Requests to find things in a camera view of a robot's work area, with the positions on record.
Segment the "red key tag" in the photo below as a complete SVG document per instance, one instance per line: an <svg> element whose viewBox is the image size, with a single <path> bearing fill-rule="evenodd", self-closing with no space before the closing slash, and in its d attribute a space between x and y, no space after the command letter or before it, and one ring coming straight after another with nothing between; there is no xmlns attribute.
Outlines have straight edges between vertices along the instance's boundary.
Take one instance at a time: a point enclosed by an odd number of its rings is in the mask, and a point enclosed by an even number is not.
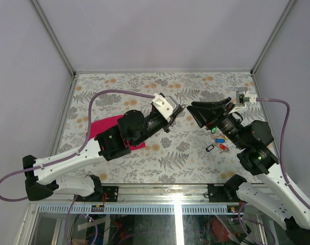
<svg viewBox="0 0 310 245"><path fill-rule="evenodd" d="M226 149L227 149L227 147L226 147L225 145L223 145L223 144L220 144L219 147L220 147L222 150L226 150Z"/></svg>

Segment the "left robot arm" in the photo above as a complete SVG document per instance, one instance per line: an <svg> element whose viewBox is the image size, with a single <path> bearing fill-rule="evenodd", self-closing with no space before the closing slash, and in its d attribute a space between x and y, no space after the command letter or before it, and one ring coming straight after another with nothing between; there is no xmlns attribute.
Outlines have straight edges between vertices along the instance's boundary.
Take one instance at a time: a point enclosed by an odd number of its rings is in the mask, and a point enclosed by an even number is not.
<svg viewBox="0 0 310 245"><path fill-rule="evenodd" d="M169 132L169 127L183 109L179 106L168 119L155 107L148 116L130 110L117 120L116 125L88 140L82 150L71 149L48 158L23 157L24 169L34 167L25 173L28 200L40 201L53 194L73 194L78 202L102 201L105 192L98 176L72 177L67 173L130 154L132 147L141 145L158 131Z"/></svg>

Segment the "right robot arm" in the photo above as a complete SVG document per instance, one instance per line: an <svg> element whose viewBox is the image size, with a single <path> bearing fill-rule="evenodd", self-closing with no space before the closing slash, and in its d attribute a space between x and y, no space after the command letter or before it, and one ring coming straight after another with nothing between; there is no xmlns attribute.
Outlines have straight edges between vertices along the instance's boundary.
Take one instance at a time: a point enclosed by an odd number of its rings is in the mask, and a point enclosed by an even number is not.
<svg viewBox="0 0 310 245"><path fill-rule="evenodd" d="M228 97L218 102L192 102L187 107L199 127L218 128L239 150L237 158L242 167L266 184L277 197L273 199L258 192L241 177L232 177L224 188L229 201L239 199L255 206L275 220L284 230L310 234L310 199L291 180L282 159L268 148L274 138L267 122L255 120L243 126L233 114L256 104L254 95L240 95L234 104Z"/></svg>

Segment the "black key tag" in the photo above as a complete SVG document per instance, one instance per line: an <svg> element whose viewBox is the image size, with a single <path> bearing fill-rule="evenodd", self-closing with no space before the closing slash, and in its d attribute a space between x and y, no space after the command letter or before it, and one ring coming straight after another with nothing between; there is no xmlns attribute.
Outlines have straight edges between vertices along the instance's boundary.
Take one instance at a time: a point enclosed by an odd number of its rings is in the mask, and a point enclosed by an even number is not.
<svg viewBox="0 0 310 245"><path fill-rule="evenodd" d="M209 145L205 150L206 150L207 152L210 152L210 151L212 151L213 149L214 149L214 145L211 144L211 145Z"/></svg>

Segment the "floral patterned table mat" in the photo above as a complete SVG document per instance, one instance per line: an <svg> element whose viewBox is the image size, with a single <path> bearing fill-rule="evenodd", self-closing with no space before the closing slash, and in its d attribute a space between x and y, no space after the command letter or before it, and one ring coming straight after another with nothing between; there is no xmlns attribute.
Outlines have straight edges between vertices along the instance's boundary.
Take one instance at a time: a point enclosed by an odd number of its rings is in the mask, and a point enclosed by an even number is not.
<svg viewBox="0 0 310 245"><path fill-rule="evenodd" d="M215 102L235 98L239 87L255 92L249 72L166 72L166 73L79 73L74 82L66 124L59 152L81 146L89 121L122 115L135 109L148 115L151 101L121 89L144 94L162 93L179 104L193 101ZM200 128L184 110L168 133L160 131L146 141L146 147L134 150L106 163L95 163L73 170L70 175L96 175L103 183L194 184L223 183L238 174L249 182L258 179L247 172L237 158L238 149L230 140L217 143L224 136ZM213 144L214 149L205 149ZM219 145L227 147L222 150Z"/></svg>

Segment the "pink folded cloth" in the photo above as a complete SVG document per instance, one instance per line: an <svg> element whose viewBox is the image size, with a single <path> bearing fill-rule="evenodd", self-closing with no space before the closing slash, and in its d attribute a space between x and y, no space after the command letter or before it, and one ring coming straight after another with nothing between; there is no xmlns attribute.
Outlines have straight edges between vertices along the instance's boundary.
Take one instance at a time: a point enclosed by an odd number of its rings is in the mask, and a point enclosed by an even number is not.
<svg viewBox="0 0 310 245"><path fill-rule="evenodd" d="M106 130L114 127L117 125L117 120L122 118L123 115L117 115L117 116L112 116L112 117L107 117L105 119L97 120L91 123L90 126L90 136L89 140L92 138L96 138L98 134L101 134L105 132ZM112 153L113 155L122 155L124 152L130 153L131 151L134 150L139 150L142 148L145 148L146 144L143 142L138 146L132 146L131 144L123 143L123 148L122 149L116 149Z"/></svg>

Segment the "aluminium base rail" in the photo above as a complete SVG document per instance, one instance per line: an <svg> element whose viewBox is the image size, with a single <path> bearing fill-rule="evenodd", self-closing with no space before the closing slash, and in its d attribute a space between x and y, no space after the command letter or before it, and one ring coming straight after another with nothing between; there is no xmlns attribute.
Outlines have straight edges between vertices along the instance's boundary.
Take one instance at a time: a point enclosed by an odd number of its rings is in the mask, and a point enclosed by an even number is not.
<svg viewBox="0 0 310 245"><path fill-rule="evenodd" d="M72 182L66 178L48 185L39 183L26 184L26 192L30 202L40 202L54 195L73 195L78 202L117 202L123 199L123 194L131 189L132 194L138 195L174 195L192 196L201 193L210 202L238 202L236 187L232 184L207 184L207 185L139 185L127 186L102 185L101 182L76 180Z"/></svg>

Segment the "left aluminium frame post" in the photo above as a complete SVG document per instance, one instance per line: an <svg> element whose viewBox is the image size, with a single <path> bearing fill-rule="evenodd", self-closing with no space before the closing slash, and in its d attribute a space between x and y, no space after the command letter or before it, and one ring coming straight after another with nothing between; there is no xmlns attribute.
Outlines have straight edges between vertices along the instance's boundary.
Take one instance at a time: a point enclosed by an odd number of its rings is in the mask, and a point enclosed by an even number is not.
<svg viewBox="0 0 310 245"><path fill-rule="evenodd" d="M67 57L62 45L60 44L56 33L54 32L44 10L42 9L41 4L39 3L38 0L29 0L29 3L31 4L33 10L35 11L39 21L41 22L46 34L48 35L52 45L54 46L67 72L72 78L74 78L76 75L76 71L72 66L71 62L69 61L69 58Z"/></svg>

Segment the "aluminium frame post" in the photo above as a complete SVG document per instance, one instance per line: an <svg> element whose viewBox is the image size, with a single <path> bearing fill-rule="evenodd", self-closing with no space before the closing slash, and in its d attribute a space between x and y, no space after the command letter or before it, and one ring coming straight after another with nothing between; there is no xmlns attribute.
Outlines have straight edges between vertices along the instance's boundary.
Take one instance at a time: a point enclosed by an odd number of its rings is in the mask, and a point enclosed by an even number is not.
<svg viewBox="0 0 310 245"><path fill-rule="evenodd" d="M48 35L52 45L54 46L67 72L72 78L74 78L76 75L76 71L72 66L71 62L69 61L69 58L67 57L62 45L60 44L56 33L54 32L44 10L42 9L41 4L39 3L38 0L29 0L29 3L31 4L33 10L35 11L39 21L41 22L46 34Z"/></svg>
<svg viewBox="0 0 310 245"><path fill-rule="evenodd" d="M255 76L255 74L257 73L257 71L259 70L262 62L264 61L267 53L269 52L272 44L274 43L277 35L279 34L281 28L283 27L286 19L288 18L289 14L291 13L292 9L294 8L294 6L298 3L297 0L289 0L285 6L285 8L283 9L277 23L275 24L269 38L267 39L263 49L261 50L258 58L256 59L253 67L250 70L250 73L252 74L252 76Z"/></svg>

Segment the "right aluminium frame post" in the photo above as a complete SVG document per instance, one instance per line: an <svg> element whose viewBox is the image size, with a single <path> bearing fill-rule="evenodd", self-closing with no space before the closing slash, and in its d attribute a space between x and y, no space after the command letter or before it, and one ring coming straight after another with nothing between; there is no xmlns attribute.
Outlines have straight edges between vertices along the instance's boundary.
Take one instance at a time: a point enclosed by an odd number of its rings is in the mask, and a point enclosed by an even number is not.
<svg viewBox="0 0 310 245"><path fill-rule="evenodd" d="M255 76L255 74L257 73L257 71L259 70L262 62L264 61L267 53L269 52L272 44L274 43L277 35L279 34L281 28L283 27L286 19L288 18L289 14L291 13L292 9L294 8L294 6L298 3L297 0L289 0L285 6L285 8L283 9L277 23L275 24L269 38L267 39L263 49L261 50L258 58L256 59L253 67L250 70L250 73L252 74L252 76Z"/></svg>

